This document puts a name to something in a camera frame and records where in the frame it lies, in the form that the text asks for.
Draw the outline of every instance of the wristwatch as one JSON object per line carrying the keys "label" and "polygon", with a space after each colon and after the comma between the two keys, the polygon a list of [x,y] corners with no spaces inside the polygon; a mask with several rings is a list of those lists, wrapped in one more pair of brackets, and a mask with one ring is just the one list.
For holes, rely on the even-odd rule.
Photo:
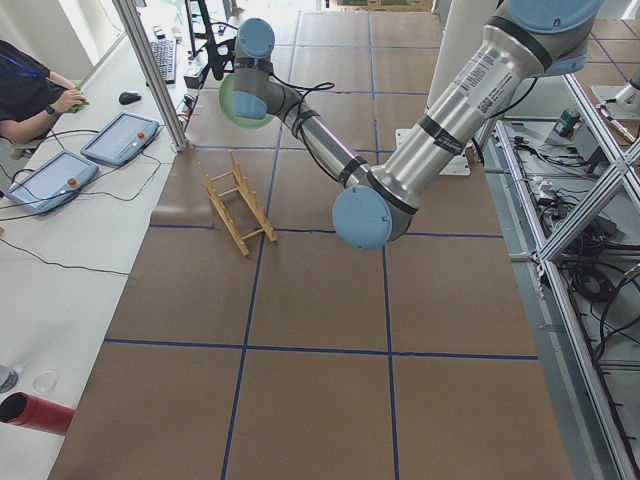
{"label": "wristwatch", "polygon": [[53,115],[56,118],[59,118],[60,115],[62,115],[62,113],[58,112],[55,108],[53,108],[51,105],[46,105],[44,107],[44,111],[47,112],[49,115]]}

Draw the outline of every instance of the black shirt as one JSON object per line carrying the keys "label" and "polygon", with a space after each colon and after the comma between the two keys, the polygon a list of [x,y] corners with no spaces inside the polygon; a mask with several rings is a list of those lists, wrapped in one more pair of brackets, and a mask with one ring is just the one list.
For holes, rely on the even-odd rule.
{"label": "black shirt", "polygon": [[66,89],[50,81],[50,74],[36,59],[0,40],[0,120],[21,122],[55,102]]}

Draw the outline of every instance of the green plate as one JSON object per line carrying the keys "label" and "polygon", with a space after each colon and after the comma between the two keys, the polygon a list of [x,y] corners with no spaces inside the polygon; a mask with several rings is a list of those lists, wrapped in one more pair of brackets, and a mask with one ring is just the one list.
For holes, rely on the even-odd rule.
{"label": "green plate", "polygon": [[218,101],[220,102],[220,108],[222,113],[227,117],[234,125],[238,125],[242,128],[260,128],[264,127],[273,119],[273,115],[267,115],[262,120],[253,120],[251,118],[242,118],[233,113],[233,87],[235,84],[235,74],[230,73],[222,81],[220,86],[220,93],[218,94]]}

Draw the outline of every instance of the person's arm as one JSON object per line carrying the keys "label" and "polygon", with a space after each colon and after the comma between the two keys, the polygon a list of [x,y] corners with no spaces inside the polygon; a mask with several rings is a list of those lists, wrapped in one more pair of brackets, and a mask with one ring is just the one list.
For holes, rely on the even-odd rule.
{"label": "person's arm", "polygon": [[[51,106],[57,113],[63,114],[68,112],[73,105],[80,105],[83,101],[84,96],[79,91],[65,90]],[[58,116],[50,115],[42,110],[22,122],[2,120],[0,121],[0,136],[17,143],[29,143],[37,136],[48,132],[56,123]]]}
{"label": "person's arm", "polygon": [[64,88],[68,88],[68,89],[76,88],[76,86],[73,84],[71,80],[63,77],[62,75],[54,71],[50,71],[49,80],[51,80],[56,85],[60,85],[61,87],[64,87]]}

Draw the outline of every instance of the person's hand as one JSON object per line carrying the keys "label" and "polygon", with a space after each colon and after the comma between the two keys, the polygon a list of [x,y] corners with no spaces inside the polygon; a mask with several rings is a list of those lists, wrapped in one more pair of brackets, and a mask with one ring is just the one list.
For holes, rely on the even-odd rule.
{"label": "person's hand", "polygon": [[76,89],[65,90],[62,92],[62,95],[60,95],[60,98],[53,102],[51,106],[55,108],[56,112],[66,113],[71,107],[74,105],[82,105],[84,101],[85,98],[82,92]]}

